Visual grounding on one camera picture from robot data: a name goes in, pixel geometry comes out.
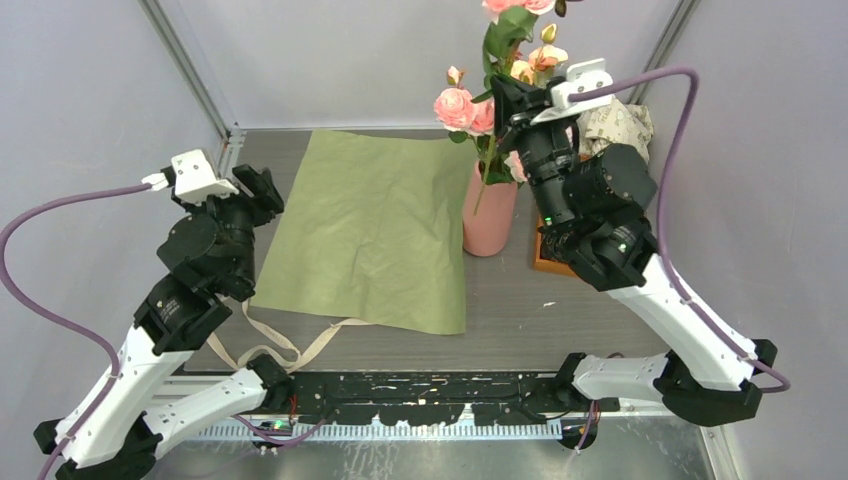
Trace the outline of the peach flower stem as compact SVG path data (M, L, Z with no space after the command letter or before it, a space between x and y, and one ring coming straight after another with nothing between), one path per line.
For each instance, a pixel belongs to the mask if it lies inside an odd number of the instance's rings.
M548 24L540 31L542 44L531 51L527 58L516 50L509 63L509 75L530 85L544 86L553 76L554 69L568 60L568 53L554 45L557 33L558 26Z

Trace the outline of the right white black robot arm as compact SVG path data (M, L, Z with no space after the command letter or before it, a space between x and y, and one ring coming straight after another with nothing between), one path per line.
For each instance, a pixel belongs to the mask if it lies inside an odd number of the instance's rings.
M551 89L498 74L491 91L497 147L517 154L552 256L668 346L642 358L570 354L555 380L558 403L577 411L593 400L646 400L706 427L752 419L764 394L754 377L771 368L776 346L711 319L686 291L646 216L658 187L637 149L614 143L581 160L575 115L545 114Z

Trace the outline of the peach paper bouquet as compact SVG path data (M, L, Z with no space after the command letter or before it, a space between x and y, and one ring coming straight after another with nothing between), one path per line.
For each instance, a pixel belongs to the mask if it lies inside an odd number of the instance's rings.
M470 145L448 139L314 132L252 305L463 333L462 213L475 162Z

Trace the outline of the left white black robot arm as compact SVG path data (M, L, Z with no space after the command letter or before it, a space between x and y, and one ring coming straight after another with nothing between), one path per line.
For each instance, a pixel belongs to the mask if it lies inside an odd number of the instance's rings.
M157 249L166 275L150 290L108 367L66 417L34 432L39 448L62 459L60 479L140 479L186 438L227 417L253 410L277 413L292 381L267 353L203 391L153 406L160 386L231 315L227 299L255 292L256 228L284 209L268 169L237 166L232 180L212 179L187 192L188 172L164 176L185 216Z

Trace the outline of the beige ribbon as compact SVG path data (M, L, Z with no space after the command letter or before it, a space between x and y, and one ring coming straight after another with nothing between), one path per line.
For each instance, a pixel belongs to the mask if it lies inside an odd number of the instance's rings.
M243 301L240 305L241 312L247 322L267 340L271 345L259 344L249 348L237 359L233 358L226 350L219 337L212 333L206 340L206 345L229 367L234 370L247 366L250 360L257 359L261 354L267 354L279 364L287 373L294 373L311 363L327 345L333 340L338 332L344 327L372 326L372 323L357 319L347 318L330 324L324 329L310 345L304 350L299 349L288 337L271 328L266 323L252 318L249 313L249 302Z

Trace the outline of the pink cylindrical vase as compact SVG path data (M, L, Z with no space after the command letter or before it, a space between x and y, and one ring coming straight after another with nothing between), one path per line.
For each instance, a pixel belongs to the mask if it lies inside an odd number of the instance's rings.
M485 185L480 167L473 167L462 213L463 248L467 253L491 257L505 248L517 193L514 182Z

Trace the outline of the pink flower stem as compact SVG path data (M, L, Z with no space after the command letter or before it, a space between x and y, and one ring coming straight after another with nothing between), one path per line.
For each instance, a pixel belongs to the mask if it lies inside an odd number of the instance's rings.
M563 18L567 14L568 1L484 1L483 9L490 14L490 23L483 35L481 56L483 66L482 91L474 96L479 102L492 99L490 79L494 74L509 75L509 63L513 53L519 50L524 58L539 47L540 31L538 20L545 15ZM493 146L494 132L481 135L475 140L479 154L478 166L485 185L514 182L524 183L523 174L515 160L506 153L498 153Z
M475 102L474 96L464 87L463 78L464 72L457 67L447 69L448 87L433 103L436 118L451 133L465 133L473 137L490 135L495 123L494 101L488 98Z

